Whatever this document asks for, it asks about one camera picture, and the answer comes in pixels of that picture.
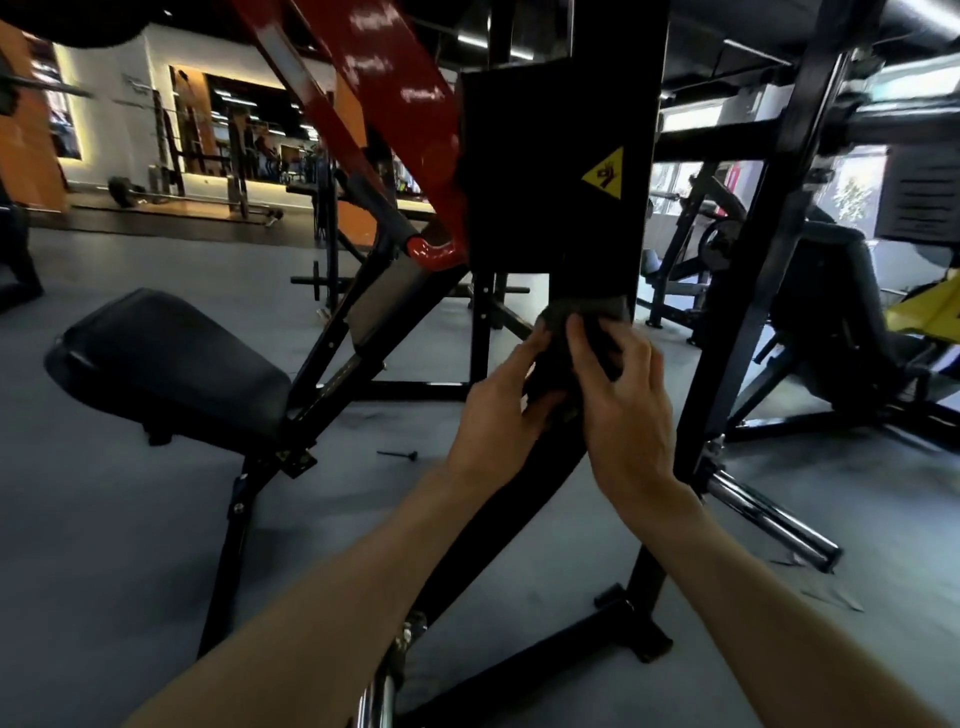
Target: gray floor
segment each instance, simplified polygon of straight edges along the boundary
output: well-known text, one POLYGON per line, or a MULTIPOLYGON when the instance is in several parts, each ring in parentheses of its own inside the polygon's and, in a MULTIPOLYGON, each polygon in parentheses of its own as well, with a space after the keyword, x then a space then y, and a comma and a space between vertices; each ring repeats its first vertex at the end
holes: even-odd
MULTIPOLYGON (((183 439, 147 448, 136 425, 60 391, 42 371, 43 353, 87 312, 146 285, 185 297, 293 373, 319 319, 309 290, 287 280, 308 271, 313 252, 43 230, 33 251, 48 295, 0 317, 0 725, 115 725, 193 659, 240 459, 183 439)), ((529 280, 534 293, 508 304, 533 318, 545 288, 529 280)), ((468 321, 466 302, 445 301, 384 376, 465 378, 468 321)), ((679 329, 652 334, 679 413, 697 351, 679 329)), ((495 334, 492 359, 514 342, 495 334)), ((818 406, 787 386, 758 414, 818 406)), ((444 454, 457 416, 449 404, 363 404, 339 418, 314 449, 321 465, 261 496, 241 617, 382 520, 444 454), (376 449, 423 457, 411 464, 376 449)), ((960 722, 957 459, 862 430, 740 446, 730 470, 847 549, 836 576, 774 567, 783 578, 960 722), (865 611, 844 606, 837 586, 865 611)), ((783 557, 720 508, 754 553, 783 557)), ((581 466, 418 644, 402 703, 587 615, 597 593, 626 579, 636 548, 581 466)), ((672 586, 656 619, 676 641, 666 657, 644 666, 612 648, 490 725, 756 725, 672 586)))

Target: weight machine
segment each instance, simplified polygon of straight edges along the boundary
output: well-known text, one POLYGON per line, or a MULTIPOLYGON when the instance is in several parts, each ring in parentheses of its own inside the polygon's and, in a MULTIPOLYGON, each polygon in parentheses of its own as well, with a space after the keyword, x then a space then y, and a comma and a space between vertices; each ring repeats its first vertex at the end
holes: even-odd
MULTIPOLYGON (((876 37, 882 1, 822 4, 779 120, 665 133, 656 149, 660 80, 641 76, 637 89, 635 69, 662 67, 668 3, 578 4, 569 58, 515 66, 495 65, 509 55, 513 9, 494 3, 494 67, 462 74, 460 108, 389 2, 375 9, 354 0, 294 4, 368 119, 420 183, 448 241, 430 245, 391 204, 283 33, 281 6, 232 0, 264 57, 324 135, 349 194, 376 219, 376 244, 292 383, 188 303, 153 291, 134 292, 94 312, 69 329, 46 359, 51 376, 72 396, 144 424, 155 443, 183 434, 244 454, 200 654, 230 629, 254 501, 276 473, 296 477, 316 465, 309 449, 351 401, 461 400, 487 373, 494 321, 520 336, 529 332, 529 324, 497 300, 497 271, 548 273, 545 318, 558 330, 570 311, 632 320, 644 224, 636 211, 646 207, 651 160, 767 159, 722 295, 708 308, 710 334, 678 428, 675 475, 698 494, 720 498, 818 570, 830 571, 842 549, 736 482, 723 464, 721 436, 813 193, 828 180, 832 155, 851 138, 960 136, 939 110, 856 110, 853 102, 862 98, 847 81, 864 72, 861 61, 876 37), (611 24, 615 13, 619 22, 611 24), (637 42, 637 29, 643 42, 637 42), (384 54, 390 63, 357 62, 384 54), (602 114, 570 97, 571 87, 584 85, 607 100, 602 114), (507 105, 509 114, 503 112, 507 105), (555 154, 561 147, 568 151, 563 158, 555 154), (492 205, 490 179, 518 158, 537 183, 524 188, 516 208, 492 205), (591 248, 594 240, 609 244, 603 255, 591 248), (470 381, 374 380, 386 356, 468 269, 480 294, 472 312, 470 381), (318 387, 348 333, 354 356, 318 387), (167 365, 171 358, 177 366, 167 365), (229 376, 220 366, 227 359, 229 376)), ((960 107, 950 108, 948 118, 958 116, 960 107)), ((528 394, 569 382, 566 357, 563 342, 556 341, 539 359, 528 394)), ((394 724, 393 695, 406 650, 581 461, 582 421, 576 411, 570 414, 543 434, 517 477, 481 509, 434 570, 361 700, 362 719, 394 724)), ((641 547, 627 585, 599 595, 592 615, 399 716, 396 725, 472 723, 612 643, 628 646, 643 662, 657 659, 672 644, 652 621, 664 579, 663 568, 641 547)))

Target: ceiling light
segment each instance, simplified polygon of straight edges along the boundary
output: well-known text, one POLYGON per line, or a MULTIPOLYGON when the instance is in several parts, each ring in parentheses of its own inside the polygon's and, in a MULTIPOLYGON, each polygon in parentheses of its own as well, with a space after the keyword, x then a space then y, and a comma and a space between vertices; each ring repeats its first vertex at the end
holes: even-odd
MULTIPOLYGON (((460 33, 457 35, 457 40, 465 45, 476 46, 477 48, 489 48, 490 45, 487 43, 487 40, 482 37, 477 36, 468 36, 466 33, 460 33)), ((510 49, 510 55, 523 59, 524 61, 532 61, 534 59, 534 52, 528 51, 526 48, 517 48, 516 46, 510 49)))
POLYGON ((793 67, 793 63, 791 63, 790 61, 787 61, 782 58, 778 58, 777 56, 772 56, 771 54, 765 53, 763 51, 759 51, 756 48, 751 48, 749 45, 744 45, 743 43, 739 43, 736 40, 730 40, 728 37, 725 37, 723 39, 723 42, 724 42, 724 45, 729 45, 731 48, 736 48, 741 51, 746 51, 747 53, 752 53, 755 56, 759 56, 762 59, 773 61, 774 63, 779 63, 780 65, 785 65, 788 68, 793 67))

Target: red metal arm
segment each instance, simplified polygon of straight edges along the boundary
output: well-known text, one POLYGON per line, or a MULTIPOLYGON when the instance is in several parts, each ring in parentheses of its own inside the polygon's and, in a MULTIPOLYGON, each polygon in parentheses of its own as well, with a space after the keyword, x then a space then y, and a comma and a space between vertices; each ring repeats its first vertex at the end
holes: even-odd
MULTIPOLYGON (((465 201, 453 179, 459 112, 437 66, 389 0, 291 1, 359 99, 365 116, 410 170, 452 235, 451 242, 439 247, 412 238, 407 253, 433 271, 466 263, 465 201)), ((380 179, 283 33, 279 5, 271 0, 231 2, 341 166, 348 173, 364 174, 382 190, 380 179)))

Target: bolt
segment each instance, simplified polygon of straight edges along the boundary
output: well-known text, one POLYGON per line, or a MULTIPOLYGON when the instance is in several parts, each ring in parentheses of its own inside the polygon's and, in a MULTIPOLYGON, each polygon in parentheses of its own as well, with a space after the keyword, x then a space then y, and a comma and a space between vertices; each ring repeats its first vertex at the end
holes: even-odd
POLYGON ((393 457, 405 457, 411 463, 416 462, 417 458, 420 457, 420 454, 416 450, 413 452, 390 452, 389 450, 379 449, 376 454, 392 455, 393 457))

